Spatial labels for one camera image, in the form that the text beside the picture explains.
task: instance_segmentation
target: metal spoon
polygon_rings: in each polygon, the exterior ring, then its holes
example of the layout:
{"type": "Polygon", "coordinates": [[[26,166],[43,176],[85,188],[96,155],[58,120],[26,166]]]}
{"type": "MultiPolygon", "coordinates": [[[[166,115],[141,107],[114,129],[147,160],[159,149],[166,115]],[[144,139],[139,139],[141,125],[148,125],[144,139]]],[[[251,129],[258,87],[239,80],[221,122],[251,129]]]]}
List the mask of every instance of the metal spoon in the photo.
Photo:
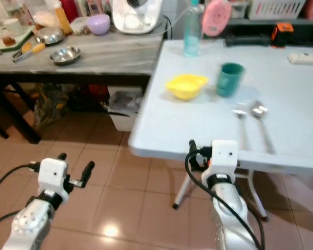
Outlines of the metal spoon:
{"type": "Polygon", "coordinates": [[[274,154],[275,153],[275,149],[274,149],[274,147],[273,147],[273,145],[271,143],[271,140],[270,140],[270,138],[268,136],[267,128],[264,125],[263,120],[262,120],[263,117],[266,115],[267,111],[268,111],[268,108],[265,107],[262,102],[255,101],[254,104],[251,107],[250,113],[251,113],[251,115],[254,118],[259,120],[259,122],[261,124],[262,131],[263,131],[264,140],[265,140],[267,148],[268,148],[268,152],[270,154],[274,154]]]}
{"type": "Polygon", "coordinates": [[[233,112],[240,120],[241,125],[241,135],[243,136],[243,149],[248,148],[248,140],[247,140],[247,131],[245,125],[245,118],[247,115],[246,107],[243,104],[239,104],[236,109],[233,109],[233,112]]]}

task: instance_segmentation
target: gray marble countertop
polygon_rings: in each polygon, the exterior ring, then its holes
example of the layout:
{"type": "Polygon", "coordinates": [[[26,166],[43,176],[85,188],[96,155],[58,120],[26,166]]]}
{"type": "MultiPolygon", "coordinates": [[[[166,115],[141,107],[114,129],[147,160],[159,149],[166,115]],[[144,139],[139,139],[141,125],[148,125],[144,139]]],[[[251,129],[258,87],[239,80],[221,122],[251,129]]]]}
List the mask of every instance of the gray marble countertop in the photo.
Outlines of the gray marble countertop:
{"type": "Polygon", "coordinates": [[[153,33],[145,35],[125,35],[119,32],[110,32],[105,36],[71,35],[61,43],[46,47],[16,64],[12,60],[16,51],[6,52],[0,55],[0,73],[151,75],[158,61],[165,26],[163,22],[153,33]],[[54,65],[50,60],[51,53],[67,46],[78,47],[81,59],[68,66],[54,65]]]}

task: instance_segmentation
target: purple bowl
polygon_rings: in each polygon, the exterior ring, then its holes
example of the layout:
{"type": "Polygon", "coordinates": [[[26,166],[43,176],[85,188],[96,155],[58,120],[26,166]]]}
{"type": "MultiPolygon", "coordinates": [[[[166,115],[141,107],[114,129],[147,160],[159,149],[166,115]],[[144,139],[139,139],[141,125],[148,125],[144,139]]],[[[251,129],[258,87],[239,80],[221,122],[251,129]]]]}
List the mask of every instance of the purple bowl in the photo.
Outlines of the purple bowl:
{"type": "Polygon", "coordinates": [[[105,14],[92,16],[87,20],[87,27],[95,35],[104,35],[110,28],[110,17],[105,14]]]}

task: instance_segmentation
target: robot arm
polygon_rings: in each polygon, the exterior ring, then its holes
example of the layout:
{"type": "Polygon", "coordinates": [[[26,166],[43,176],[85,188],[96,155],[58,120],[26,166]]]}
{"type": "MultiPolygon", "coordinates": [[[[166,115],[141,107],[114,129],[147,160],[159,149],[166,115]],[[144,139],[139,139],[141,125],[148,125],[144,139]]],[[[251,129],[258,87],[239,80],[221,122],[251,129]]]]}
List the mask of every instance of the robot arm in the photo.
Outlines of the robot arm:
{"type": "MultiPolygon", "coordinates": [[[[209,166],[201,176],[202,184],[223,199],[249,226],[247,205],[233,184],[237,167],[237,143],[215,140],[211,148],[209,166]]],[[[212,198],[211,217],[217,228],[215,240],[218,250],[257,249],[249,232],[216,198],[212,198]]]]}
{"type": "Polygon", "coordinates": [[[79,181],[70,181],[65,158],[66,154],[61,154],[59,159],[46,158],[41,161],[38,176],[39,196],[32,197],[27,206],[15,215],[10,236],[3,250],[40,249],[60,204],[68,201],[74,186],[86,186],[94,162],[88,163],[79,181]]]}

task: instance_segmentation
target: stainless steel bowl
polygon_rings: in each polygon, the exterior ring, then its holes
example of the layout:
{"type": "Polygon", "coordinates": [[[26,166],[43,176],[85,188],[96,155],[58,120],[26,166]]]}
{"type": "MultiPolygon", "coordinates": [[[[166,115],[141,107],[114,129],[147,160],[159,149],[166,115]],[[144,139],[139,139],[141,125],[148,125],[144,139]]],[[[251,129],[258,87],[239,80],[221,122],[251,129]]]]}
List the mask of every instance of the stainless steel bowl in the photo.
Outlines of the stainless steel bowl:
{"type": "Polygon", "coordinates": [[[81,51],[77,47],[67,47],[59,49],[50,55],[50,59],[56,65],[68,65],[79,60],[81,51]]]}
{"type": "Polygon", "coordinates": [[[55,44],[64,39],[65,35],[60,28],[45,27],[35,34],[36,41],[45,45],[55,44]]]}

